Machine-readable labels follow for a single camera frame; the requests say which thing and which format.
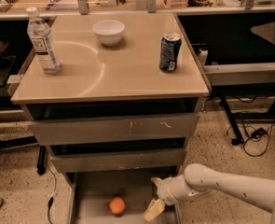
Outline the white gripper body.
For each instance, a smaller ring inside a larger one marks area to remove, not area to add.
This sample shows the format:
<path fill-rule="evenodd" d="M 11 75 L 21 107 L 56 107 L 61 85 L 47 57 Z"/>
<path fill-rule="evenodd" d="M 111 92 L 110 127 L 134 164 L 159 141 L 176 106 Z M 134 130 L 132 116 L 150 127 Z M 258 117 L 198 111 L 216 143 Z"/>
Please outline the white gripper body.
<path fill-rule="evenodd" d="M 190 193 L 183 175 L 163 179 L 158 185 L 157 195 L 166 205 L 174 205 L 184 201 Z"/>

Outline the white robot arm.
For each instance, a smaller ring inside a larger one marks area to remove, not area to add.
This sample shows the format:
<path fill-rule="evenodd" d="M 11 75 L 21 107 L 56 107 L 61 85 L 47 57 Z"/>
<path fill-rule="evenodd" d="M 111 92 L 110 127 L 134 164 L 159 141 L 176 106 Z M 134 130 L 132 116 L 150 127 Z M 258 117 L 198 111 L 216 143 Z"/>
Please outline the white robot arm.
<path fill-rule="evenodd" d="M 189 164 L 181 175 L 161 179 L 152 177 L 157 187 L 144 219 L 149 222 L 160 215 L 165 206 L 191 200 L 219 190 L 271 213 L 270 224 L 275 224 L 275 180 L 246 175 L 217 172 L 198 163 Z"/>

